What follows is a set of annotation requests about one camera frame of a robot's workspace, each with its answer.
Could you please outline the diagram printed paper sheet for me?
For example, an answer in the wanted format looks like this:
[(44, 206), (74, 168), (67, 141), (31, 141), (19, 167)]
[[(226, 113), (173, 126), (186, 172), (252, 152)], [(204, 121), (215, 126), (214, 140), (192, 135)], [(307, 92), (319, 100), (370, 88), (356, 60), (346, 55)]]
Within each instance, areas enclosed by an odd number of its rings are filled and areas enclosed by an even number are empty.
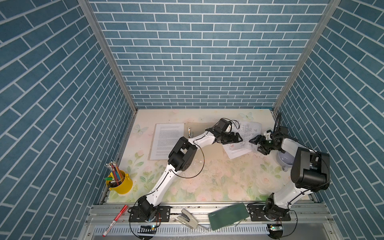
[(239, 133), (240, 137), (243, 139), (242, 142), (236, 144), (228, 144), (230, 151), (236, 151), (240, 149), (249, 149), (252, 151), (256, 151), (258, 144), (250, 143), (250, 140), (257, 137), (261, 134), (262, 124), (258, 122), (234, 122), (232, 131), (235, 133)]

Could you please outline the small-text printed paper sheet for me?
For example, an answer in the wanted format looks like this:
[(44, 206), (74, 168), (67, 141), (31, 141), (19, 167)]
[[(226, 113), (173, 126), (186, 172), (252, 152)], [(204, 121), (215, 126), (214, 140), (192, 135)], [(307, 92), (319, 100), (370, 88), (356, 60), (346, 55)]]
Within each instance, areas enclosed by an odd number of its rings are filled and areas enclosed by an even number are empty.
[(229, 159), (238, 158), (238, 157), (243, 156), (245, 154), (248, 154), (252, 151), (251, 148), (249, 148), (248, 146), (243, 145), (241, 143), (226, 144), (226, 145), (223, 145), (223, 148), (224, 148), (227, 156), (229, 157)]

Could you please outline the text printed paper sheet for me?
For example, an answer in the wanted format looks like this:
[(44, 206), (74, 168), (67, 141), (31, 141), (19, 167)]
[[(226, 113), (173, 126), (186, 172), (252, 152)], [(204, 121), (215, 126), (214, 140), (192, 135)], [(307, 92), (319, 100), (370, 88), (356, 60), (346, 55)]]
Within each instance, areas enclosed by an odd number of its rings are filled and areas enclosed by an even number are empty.
[(184, 136), (184, 127), (184, 123), (156, 124), (149, 160), (167, 160), (178, 140)]

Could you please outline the beige cardboard file folder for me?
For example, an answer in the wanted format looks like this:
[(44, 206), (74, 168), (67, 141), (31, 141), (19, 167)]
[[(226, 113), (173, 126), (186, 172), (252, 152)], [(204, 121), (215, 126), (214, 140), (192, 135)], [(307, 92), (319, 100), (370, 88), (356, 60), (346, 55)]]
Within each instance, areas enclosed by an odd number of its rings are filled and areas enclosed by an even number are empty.
[(200, 135), (189, 138), (185, 135), (186, 127), (185, 124), (184, 136), (178, 140), (168, 157), (168, 160), (176, 162), (176, 166), (189, 163), (194, 159), (198, 149), (214, 144), (214, 135), (206, 129)]

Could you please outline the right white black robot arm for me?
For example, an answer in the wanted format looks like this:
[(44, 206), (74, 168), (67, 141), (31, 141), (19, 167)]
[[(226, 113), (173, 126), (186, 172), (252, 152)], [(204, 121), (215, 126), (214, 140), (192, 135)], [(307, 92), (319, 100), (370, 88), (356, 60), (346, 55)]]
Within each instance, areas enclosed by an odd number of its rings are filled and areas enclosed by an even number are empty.
[(330, 185), (330, 155), (304, 146), (297, 139), (288, 136), (286, 127), (268, 130), (249, 140), (258, 146), (258, 152), (268, 155), (278, 151), (281, 162), (288, 160), (291, 167), (291, 182), (281, 190), (272, 193), (266, 200), (265, 217), (271, 221), (285, 217), (290, 206), (303, 196), (326, 190)]

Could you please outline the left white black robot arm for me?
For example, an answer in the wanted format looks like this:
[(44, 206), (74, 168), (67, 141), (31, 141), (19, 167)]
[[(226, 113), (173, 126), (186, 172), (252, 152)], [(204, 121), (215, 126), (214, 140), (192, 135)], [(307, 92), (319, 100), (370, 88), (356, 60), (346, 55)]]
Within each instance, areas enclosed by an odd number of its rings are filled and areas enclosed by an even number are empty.
[(243, 141), (240, 133), (234, 130), (240, 129), (237, 120), (221, 118), (212, 127), (194, 138), (181, 137), (169, 153), (168, 164), (153, 189), (136, 201), (139, 216), (145, 222), (153, 220), (158, 215), (158, 207), (176, 177), (182, 178), (178, 172), (186, 171), (193, 162), (198, 150), (203, 147), (219, 143), (222, 145), (236, 144)]

